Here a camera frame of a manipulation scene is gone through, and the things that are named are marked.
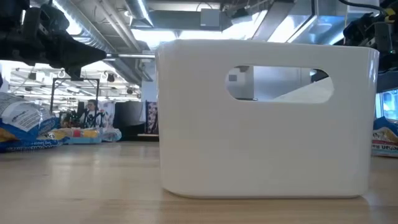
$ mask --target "table surface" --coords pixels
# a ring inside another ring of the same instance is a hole
[[[0,223],[398,223],[398,159],[373,157],[353,199],[189,199],[159,171],[153,142],[0,154]]]

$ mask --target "ductwork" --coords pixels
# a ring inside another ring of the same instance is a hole
[[[140,21],[141,23],[153,27],[153,23],[149,18],[149,12],[145,0],[125,0],[126,7],[134,20]]]
[[[47,0],[32,1],[36,5],[48,2]],[[53,3],[57,7],[61,7],[83,29],[83,31],[79,35],[74,36],[74,38],[84,38],[85,44],[104,50],[107,53],[116,52],[112,45],[71,0],[54,1]],[[116,59],[115,61],[105,63],[114,67],[127,82],[141,84],[141,77],[134,72],[134,68],[130,68],[122,59]]]

